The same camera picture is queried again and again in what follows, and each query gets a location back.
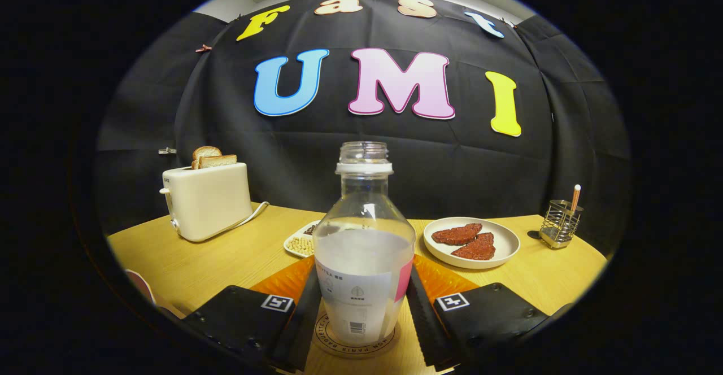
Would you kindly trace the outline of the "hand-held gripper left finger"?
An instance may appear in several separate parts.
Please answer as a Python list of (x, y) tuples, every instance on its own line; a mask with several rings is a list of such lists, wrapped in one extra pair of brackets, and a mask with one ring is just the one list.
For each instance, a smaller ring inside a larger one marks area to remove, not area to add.
[(320, 299), (315, 259), (309, 256), (250, 289), (227, 286), (183, 322), (243, 362), (303, 371)]

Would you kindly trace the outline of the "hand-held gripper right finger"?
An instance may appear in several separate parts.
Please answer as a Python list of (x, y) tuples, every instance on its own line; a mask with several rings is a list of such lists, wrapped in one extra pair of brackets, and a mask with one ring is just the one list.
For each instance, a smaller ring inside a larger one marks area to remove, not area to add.
[(436, 370), (502, 372), (517, 347), (550, 322), (506, 285), (477, 285), (419, 255), (406, 298), (424, 362)]

